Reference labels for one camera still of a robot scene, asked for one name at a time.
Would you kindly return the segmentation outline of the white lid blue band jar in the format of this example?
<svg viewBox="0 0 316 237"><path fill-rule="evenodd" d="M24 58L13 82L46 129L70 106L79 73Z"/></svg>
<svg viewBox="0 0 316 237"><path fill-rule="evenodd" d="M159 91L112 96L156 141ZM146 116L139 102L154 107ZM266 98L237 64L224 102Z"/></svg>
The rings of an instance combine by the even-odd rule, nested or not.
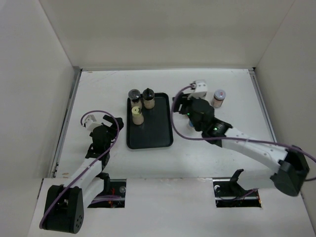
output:
<svg viewBox="0 0 316 237"><path fill-rule="evenodd" d="M195 127L193 126L193 124L190 120L188 121L188 128L193 129L193 130L195 129Z"/></svg>

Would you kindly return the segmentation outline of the yellow cap spice shaker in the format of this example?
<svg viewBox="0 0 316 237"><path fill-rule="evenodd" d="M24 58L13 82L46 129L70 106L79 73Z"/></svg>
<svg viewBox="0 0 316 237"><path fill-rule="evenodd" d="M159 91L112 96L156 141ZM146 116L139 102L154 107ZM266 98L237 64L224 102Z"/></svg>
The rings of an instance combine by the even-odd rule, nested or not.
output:
<svg viewBox="0 0 316 237"><path fill-rule="evenodd" d="M141 125L144 122L144 117L140 107L135 106L131 109L132 121L135 125Z"/></svg>

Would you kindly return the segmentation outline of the black grinder clear lid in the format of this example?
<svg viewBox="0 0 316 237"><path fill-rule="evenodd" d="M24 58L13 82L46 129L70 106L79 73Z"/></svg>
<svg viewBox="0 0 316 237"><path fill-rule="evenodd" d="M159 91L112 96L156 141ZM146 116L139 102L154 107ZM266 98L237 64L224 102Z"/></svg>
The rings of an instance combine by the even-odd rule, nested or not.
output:
<svg viewBox="0 0 316 237"><path fill-rule="evenodd" d="M128 93L128 98L130 99L131 107L142 108L141 94L138 89L132 89Z"/></svg>

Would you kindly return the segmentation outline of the silver lid red label jar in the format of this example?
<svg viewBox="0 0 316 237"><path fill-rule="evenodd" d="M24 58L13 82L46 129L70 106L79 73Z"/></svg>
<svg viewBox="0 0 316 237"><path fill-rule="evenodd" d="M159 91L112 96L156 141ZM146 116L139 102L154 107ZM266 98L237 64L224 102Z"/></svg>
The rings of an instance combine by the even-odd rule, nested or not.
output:
<svg viewBox="0 0 316 237"><path fill-rule="evenodd" d="M226 92L222 89L218 89L214 92L213 98L211 100L211 105L215 108L219 108L222 106L225 98Z"/></svg>

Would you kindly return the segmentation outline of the black pointed cap bottle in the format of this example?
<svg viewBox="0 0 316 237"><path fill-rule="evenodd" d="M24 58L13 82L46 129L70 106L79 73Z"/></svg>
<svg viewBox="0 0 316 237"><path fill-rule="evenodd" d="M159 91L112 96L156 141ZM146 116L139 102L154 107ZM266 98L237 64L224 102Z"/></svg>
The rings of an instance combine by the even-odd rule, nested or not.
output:
<svg viewBox="0 0 316 237"><path fill-rule="evenodd" d="M152 109L155 106L155 93L152 89L147 88L142 93L143 103L146 109Z"/></svg>

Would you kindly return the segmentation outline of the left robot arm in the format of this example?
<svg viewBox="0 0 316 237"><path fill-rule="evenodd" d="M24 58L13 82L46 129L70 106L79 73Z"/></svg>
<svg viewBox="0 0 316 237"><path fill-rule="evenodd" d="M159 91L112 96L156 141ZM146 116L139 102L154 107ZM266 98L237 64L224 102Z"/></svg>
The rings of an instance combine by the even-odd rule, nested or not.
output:
<svg viewBox="0 0 316 237"><path fill-rule="evenodd" d="M124 200L123 194L112 187L109 175L103 172L124 123L122 118L109 113L104 114L103 120L110 125L98 123L91 112L81 118L80 123L90 132L92 143L76 172L63 184L48 189L40 229L76 234L89 206Z"/></svg>

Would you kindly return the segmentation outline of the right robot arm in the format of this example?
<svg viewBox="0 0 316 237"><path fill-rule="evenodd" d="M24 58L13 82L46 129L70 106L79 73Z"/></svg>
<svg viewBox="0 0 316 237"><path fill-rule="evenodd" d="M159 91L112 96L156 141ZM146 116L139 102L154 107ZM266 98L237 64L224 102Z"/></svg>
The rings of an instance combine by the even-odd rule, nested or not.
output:
<svg viewBox="0 0 316 237"><path fill-rule="evenodd" d="M247 156L270 171L260 176L263 184L272 184L280 192L295 197L310 171L302 150L295 146L258 141L214 115L204 99L180 93L172 99L172 113L187 115L199 140Z"/></svg>

